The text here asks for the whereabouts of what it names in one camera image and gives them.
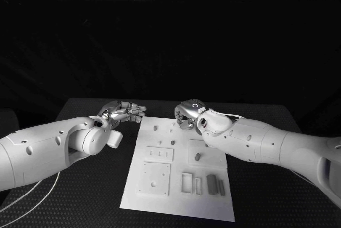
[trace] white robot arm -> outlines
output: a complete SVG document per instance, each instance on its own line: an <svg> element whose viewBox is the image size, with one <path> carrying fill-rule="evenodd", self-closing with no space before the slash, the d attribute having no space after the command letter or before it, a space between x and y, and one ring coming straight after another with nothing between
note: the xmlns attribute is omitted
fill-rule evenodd
<svg viewBox="0 0 341 228"><path fill-rule="evenodd" d="M194 128L207 146L244 161L291 170L341 208L341 137L287 132L261 121L215 112L197 100L176 107L174 117L183 130Z"/></svg>
<svg viewBox="0 0 341 228"><path fill-rule="evenodd" d="M25 128L0 139L0 191L27 185L95 155L105 144L116 148L121 121L140 123L145 107L111 102L96 116L76 117Z"/></svg>

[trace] robotic hand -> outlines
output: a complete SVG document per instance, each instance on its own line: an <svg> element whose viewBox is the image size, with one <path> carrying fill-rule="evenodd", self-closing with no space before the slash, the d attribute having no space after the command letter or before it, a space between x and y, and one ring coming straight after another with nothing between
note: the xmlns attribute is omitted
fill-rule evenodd
<svg viewBox="0 0 341 228"><path fill-rule="evenodd" d="M116 148L122 121L140 123L145 107L114 101L96 116L76 117L25 128L0 139L0 191L27 185L95 155L105 144Z"/></svg>
<svg viewBox="0 0 341 228"><path fill-rule="evenodd" d="M207 146L244 161L291 170L341 208L341 137L287 132L261 121L215 112L197 100L177 105L174 117L183 130L194 128Z"/></svg>

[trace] white board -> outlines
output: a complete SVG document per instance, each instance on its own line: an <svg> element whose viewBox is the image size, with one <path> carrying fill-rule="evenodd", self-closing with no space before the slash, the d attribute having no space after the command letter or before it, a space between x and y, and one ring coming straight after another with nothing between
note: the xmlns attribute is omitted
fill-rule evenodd
<svg viewBox="0 0 341 228"><path fill-rule="evenodd" d="M174 119L142 117L138 137L132 152L129 170L127 175L127 182L124 188L124 194L121 199L122 209L140 210L147 212L157 212L166 214L174 214L180 216L207 218L222 221L233 221L232 214L232 202L231 202L231 192L228 184L228 175L225 165L225 157L220 157L220 151L212 148L206 148L209 151L209 161L219 161L218 166L210 166L207 163L203 165L190 165L189 164L189 142L192 140L199 140L202 142L200 136L196 134L194 130L183 131L176 124ZM148 147L161 148L160 152L168 152L166 149L171 149L171 160L166 159L161 156L161 160L153 155L147 156ZM140 193L138 186L141 181L145 181L145 188L150 190L157 187L151 186L151 181L142 179L144 163L157 163L163 165L170 165L168 169L168 190L167 194L155 195L151 193ZM155 169L157 175L160 176L163 169ZM186 194L181 192L181 174L192 174L192 193ZM225 196L219 194L207 194L207 180L206 176L213 174L218 180L222 180L223 183L223 192ZM194 178L200 180L200 195L194 195Z"/></svg>

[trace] white rectangular piece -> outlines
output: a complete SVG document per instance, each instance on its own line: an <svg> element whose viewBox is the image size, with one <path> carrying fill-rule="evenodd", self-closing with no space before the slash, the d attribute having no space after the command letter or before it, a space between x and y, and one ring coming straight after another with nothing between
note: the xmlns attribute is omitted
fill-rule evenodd
<svg viewBox="0 0 341 228"><path fill-rule="evenodd" d="M216 148L206 147L202 140L189 140L187 149L189 165L219 167L226 169L225 153ZM197 161L193 159L196 153L200 154Z"/></svg>
<svg viewBox="0 0 341 228"><path fill-rule="evenodd" d="M145 147L144 158L145 158L145 160L151 160L151 161L171 162L173 149L171 148Z"/></svg>
<svg viewBox="0 0 341 228"><path fill-rule="evenodd" d="M179 128L176 119L142 117L119 208L232 222L233 214L225 157L219 157L219 155L215 153L212 154L215 160L216 157L218 160L220 159L222 164L219 165L219 167L213 167L209 165L189 165L189 142L192 140L202 143L202 137L196 134L193 129L181 130ZM147 146L154 148L161 147L166 149L173 149L173 161L167 162L145 159ZM199 161L205 159L205 152L202 153ZM135 191L138 182L144 174L144 161L147 161L147 163L154 162L151 164L170 164L167 196L145 194L140 193L140 191ZM187 195L180 192L183 172L192 174L192 194ZM209 174L213 174L216 176L216 179L222 180L225 196L220 196L219 194L207 194L206 176ZM194 186L197 180L194 180L194 178L200 178L200 196L194 195L194 193L197 193L197 187ZM151 181L147 181L145 185L142 186L145 186L145 188L150 188Z"/></svg>
<svg viewBox="0 0 341 228"><path fill-rule="evenodd" d="M200 178L194 178L193 181L193 188L194 188L194 195L199 196L200 195Z"/></svg>
<svg viewBox="0 0 341 228"><path fill-rule="evenodd" d="M183 194L192 194L192 174L181 173L180 176L180 192Z"/></svg>
<svg viewBox="0 0 341 228"><path fill-rule="evenodd" d="M150 195L168 195L170 165L160 163L142 163L137 193Z"/></svg>

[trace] textured mat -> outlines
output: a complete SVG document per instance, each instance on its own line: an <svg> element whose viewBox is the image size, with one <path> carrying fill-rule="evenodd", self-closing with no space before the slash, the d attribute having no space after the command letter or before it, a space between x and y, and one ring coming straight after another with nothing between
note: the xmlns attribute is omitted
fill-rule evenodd
<svg viewBox="0 0 341 228"><path fill-rule="evenodd" d="M72 98L56 120L95 115L111 99ZM129 100L147 107L147 116L173 118L174 101ZM242 115L283 130L298 132L287 109L277 105L206 103L216 111ZM124 135L118 149L76 162L60 172L56 187L34 211L8 227L304 227L339 226L341 211L314 186L277 166L249 163L226 156L235 223L119 209L138 124L115 128ZM0 224L17 218L46 195L54 176L0 214ZM15 188L8 205L33 185Z"/></svg>

